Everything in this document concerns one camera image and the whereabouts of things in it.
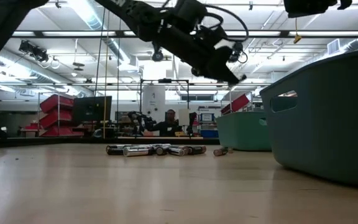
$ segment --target wooden table surface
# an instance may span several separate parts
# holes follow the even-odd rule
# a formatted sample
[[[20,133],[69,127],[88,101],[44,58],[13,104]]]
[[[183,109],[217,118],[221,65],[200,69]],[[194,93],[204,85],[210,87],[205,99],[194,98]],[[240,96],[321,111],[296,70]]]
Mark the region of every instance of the wooden table surface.
[[[0,224],[355,224],[358,189],[269,152],[108,156],[106,145],[0,149]]]

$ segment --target teal plastic bin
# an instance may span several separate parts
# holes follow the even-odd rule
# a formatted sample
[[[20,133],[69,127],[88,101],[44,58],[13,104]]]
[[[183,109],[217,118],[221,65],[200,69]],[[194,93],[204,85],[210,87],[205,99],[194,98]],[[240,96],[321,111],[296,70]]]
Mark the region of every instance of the teal plastic bin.
[[[239,151],[271,151],[264,112],[237,112],[216,118],[219,141]]]
[[[274,99],[289,91],[297,97],[277,108]],[[309,64],[260,95],[277,162],[358,185],[358,51]]]

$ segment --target black robotic arm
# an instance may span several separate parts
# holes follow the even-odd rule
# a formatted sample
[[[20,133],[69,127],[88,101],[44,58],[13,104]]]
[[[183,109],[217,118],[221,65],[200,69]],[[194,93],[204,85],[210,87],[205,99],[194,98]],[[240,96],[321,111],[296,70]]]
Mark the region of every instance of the black robotic arm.
[[[239,50],[242,50],[239,43],[247,37],[233,40],[236,41],[233,49],[228,46],[215,49],[214,46],[220,40],[228,38],[221,27],[222,17],[206,10],[213,6],[204,5],[197,0],[178,0],[175,7],[164,8],[134,0],[95,1],[120,17],[141,40],[151,41],[155,50],[163,47],[191,65],[193,75],[230,84],[239,83],[245,78],[238,79],[227,68],[226,62],[232,61],[233,55],[238,55]],[[0,50],[29,11],[47,2],[48,0],[0,0]],[[341,7],[338,9],[349,7],[351,2],[341,0]],[[299,17],[323,13],[329,6],[336,4],[337,0],[284,0],[284,3],[290,17]],[[201,21],[206,16],[213,16],[219,20],[219,24],[213,27],[202,26]]]
[[[142,1],[95,0],[120,17],[140,40],[153,42],[155,50],[163,47],[193,67],[192,73],[230,84],[239,79],[227,68],[232,55],[228,46],[214,46],[227,37],[219,25],[216,29],[201,27],[190,34],[210,15],[206,6],[197,0],[178,0],[175,7],[156,8]]]

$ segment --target black monitor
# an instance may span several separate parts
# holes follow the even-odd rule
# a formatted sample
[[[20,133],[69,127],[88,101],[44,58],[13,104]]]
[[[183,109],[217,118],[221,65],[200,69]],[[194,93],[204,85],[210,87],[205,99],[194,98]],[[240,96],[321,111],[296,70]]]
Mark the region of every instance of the black monitor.
[[[106,97],[106,121],[110,120],[111,100],[111,96]],[[74,99],[73,121],[75,123],[103,120],[104,96]]]

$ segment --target red storage rack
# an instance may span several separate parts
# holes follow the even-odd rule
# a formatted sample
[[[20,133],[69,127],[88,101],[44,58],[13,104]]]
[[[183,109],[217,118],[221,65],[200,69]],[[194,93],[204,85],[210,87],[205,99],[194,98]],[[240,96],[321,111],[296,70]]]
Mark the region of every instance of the red storage rack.
[[[61,126],[67,126],[71,124],[71,111],[67,110],[60,110],[60,125]],[[58,121],[58,110],[54,109],[53,111],[50,111],[49,114],[44,116],[40,119],[40,124],[45,129],[48,129],[52,125],[57,125]]]
[[[71,111],[73,109],[74,100],[64,97],[64,96],[60,96],[60,99],[58,99],[58,98],[59,98],[59,96],[54,94],[54,95],[48,97],[46,100],[44,100],[40,104],[40,108],[41,108],[42,112],[49,113],[51,110],[57,109],[59,101],[60,101],[60,109],[61,110],[70,110]]]
[[[71,122],[74,100],[60,96],[52,95],[40,104],[41,110],[47,113],[40,119],[40,125],[46,129],[41,137],[72,137],[83,136],[83,133],[73,132],[73,123]]]
[[[41,135],[41,137],[77,137],[83,136],[84,134],[81,132],[73,132],[72,127],[60,127],[52,126],[45,133]]]
[[[249,100],[245,94],[241,95],[237,99],[231,102],[231,111],[230,111],[230,104],[226,105],[222,110],[222,114],[228,114],[238,111],[239,109],[245,107],[249,103]]]

